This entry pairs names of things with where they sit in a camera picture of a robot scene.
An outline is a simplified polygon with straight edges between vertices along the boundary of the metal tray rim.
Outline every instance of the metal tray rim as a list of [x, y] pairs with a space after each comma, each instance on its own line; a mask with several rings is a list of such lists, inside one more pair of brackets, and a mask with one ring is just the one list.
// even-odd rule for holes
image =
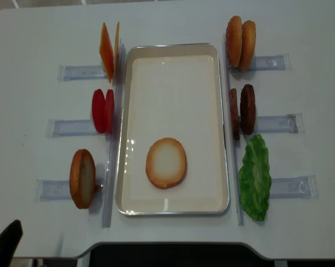
[[217, 65], [218, 65], [218, 80], [219, 80], [219, 93], [221, 98], [221, 109], [222, 109], [222, 126], [223, 126], [223, 147], [224, 147], [224, 161], [225, 161], [225, 167], [226, 167], [226, 185], [227, 185], [227, 192], [228, 192], [228, 198], [225, 206], [218, 210], [218, 211], [157, 211], [157, 212], [126, 212], [119, 208], [117, 204], [117, 184], [118, 184], [118, 171], [119, 171], [119, 156], [120, 156], [120, 150], [121, 150], [121, 143], [122, 143], [122, 125], [123, 125], [123, 115], [124, 115], [124, 106], [125, 106], [125, 86], [126, 83], [124, 82], [124, 91], [123, 91], [123, 99], [124, 99], [124, 105], [122, 105], [122, 113], [121, 113], [121, 129], [119, 133], [119, 145], [118, 145], [118, 160], [117, 160], [117, 166], [116, 166], [116, 173], [115, 173], [115, 179], [114, 179], [114, 200], [115, 200], [115, 206], [117, 210], [125, 215], [125, 216], [153, 216], [153, 215], [217, 215], [225, 212], [230, 204], [230, 188], [229, 188], [229, 174], [228, 174], [228, 163], [227, 163], [227, 151], [226, 151], [226, 137], [225, 137], [225, 121], [224, 121], [224, 108], [223, 108], [223, 97], [222, 97], [222, 84], [221, 84], [221, 70], [220, 70], [220, 61], [219, 61], [219, 53], [218, 50], [214, 45], [211, 43], [184, 43], [184, 44], [170, 44], [170, 45], [164, 45], [164, 44], [158, 44], [155, 46], [135, 46], [130, 49], [130, 51], [127, 54], [126, 57], [126, 64], [129, 59], [130, 54], [132, 51], [140, 48], [152, 48], [152, 47], [174, 47], [174, 46], [193, 46], [193, 45], [209, 45], [212, 46], [216, 52], [217, 52]]

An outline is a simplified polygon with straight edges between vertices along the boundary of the green lettuce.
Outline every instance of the green lettuce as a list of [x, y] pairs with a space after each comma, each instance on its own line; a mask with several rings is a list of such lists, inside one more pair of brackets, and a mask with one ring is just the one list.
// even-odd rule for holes
[[254, 220], [265, 220], [271, 177], [268, 149], [261, 135], [247, 142], [243, 166], [239, 171], [240, 200], [243, 210]]

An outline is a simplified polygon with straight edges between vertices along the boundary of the white table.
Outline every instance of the white table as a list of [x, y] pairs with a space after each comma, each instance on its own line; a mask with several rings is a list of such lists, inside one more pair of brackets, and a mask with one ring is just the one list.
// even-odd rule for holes
[[[61, 82], [59, 64], [96, 65], [102, 22], [114, 36], [121, 22], [127, 51], [134, 46], [210, 42], [221, 59], [222, 35], [238, 14], [257, 27], [257, 55], [289, 53], [292, 70], [257, 72], [251, 83], [259, 115], [303, 113], [304, 134], [263, 135], [272, 177], [314, 174], [318, 199], [271, 200], [264, 224], [247, 215], [238, 226], [227, 132], [231, 203], [221, 216], [125, 217], [112, 227], [72, 201], [34, 200], [37, 179], [64, 180], [74, 152], [87, 148], [107, 166], [102, 137], [45, 137], [49, 118], [88, 118], [92, 93], [105, 80]], [[264, 257], [335, 258], [335, 1], [171, 1], [0, 12], [0, 232], [20, 219], [16, 257], [77, 257], [116, 242], [241, 243]]]

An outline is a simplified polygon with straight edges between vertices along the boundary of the white tray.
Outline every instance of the white tray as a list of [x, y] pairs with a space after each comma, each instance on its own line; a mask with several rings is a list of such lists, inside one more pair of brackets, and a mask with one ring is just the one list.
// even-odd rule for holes
[[[116, 204], [125, 215], [217, 214], [229, 204], [218, 52], [211, 44], [133, 48], [127, 58]], [[159, 139], [184, 147], [187, 173], [154, 187], [146, 156]]]

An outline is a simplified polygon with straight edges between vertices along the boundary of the bun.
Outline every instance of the bun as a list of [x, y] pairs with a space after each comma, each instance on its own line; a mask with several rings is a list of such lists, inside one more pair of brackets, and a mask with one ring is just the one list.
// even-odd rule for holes
[[243, 134], [252, 134], [256, 120], [255, 93], [252, 85], [245, 85], [241, 91], [240, 116]]
[[77, 150], [71, 163], [69, 191], [79, 209], [87, 209], [93, 200], [96, 187], [96, 167], [86, 149]]
[[243, 43], [242, 53], [239, 63], [239, 69], [241, 71], [247, 71], [254, 55], [255, 43], [256, 43], [256, 26], [253, 21], [245, 21], [242, 27], [243, 31]]
[[156, 141], [146, 157], [146, 174], [161, 189], [177, 185], [186, 174], [187, 159], [183, 146], [173, 138]]
[[240, 140], [238, 103], [235, 88], [229, 91], [229, 104], [230, 104], [230, 119], [232, 122], [233, 137], [235, 140]]
[[234, 16], [230, 19], [225, 38], [228, 62], [233, 68], [237, 68], [243, 42], [241, 18], [239, 16]]

